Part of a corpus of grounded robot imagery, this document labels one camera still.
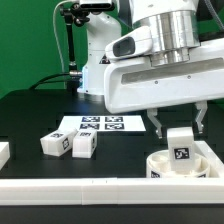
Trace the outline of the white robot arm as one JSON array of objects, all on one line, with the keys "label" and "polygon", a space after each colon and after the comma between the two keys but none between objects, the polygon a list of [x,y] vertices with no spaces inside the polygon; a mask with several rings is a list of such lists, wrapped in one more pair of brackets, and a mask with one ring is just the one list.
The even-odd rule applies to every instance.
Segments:
[{"label": "white robot arm", "polygon": [[105,106],[111,113],[146,110],[157,127],[157,110],[193,103],[198,130],[209,100],[224,98],[224,37],[201,41],[199,0],[80,0],[80,8],[127,7],[133,31],[105,48]]}]

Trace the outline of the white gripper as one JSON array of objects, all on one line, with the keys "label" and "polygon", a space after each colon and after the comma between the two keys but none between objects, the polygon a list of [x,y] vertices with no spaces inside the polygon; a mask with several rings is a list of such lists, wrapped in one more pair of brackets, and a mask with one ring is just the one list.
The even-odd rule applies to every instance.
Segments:
[{"label": "white gripper", "polygon": [[161,138],[157,108],[196,102],[195,122],[202,133],[208,109],[205,100],[224,98],[224,39],[204,41],[191,49],[189,56],[187,62],[158,67],[153,67],[148,57],[110,64],[104,75],[107,110],[123,113],[148,109],[147,116]]}]

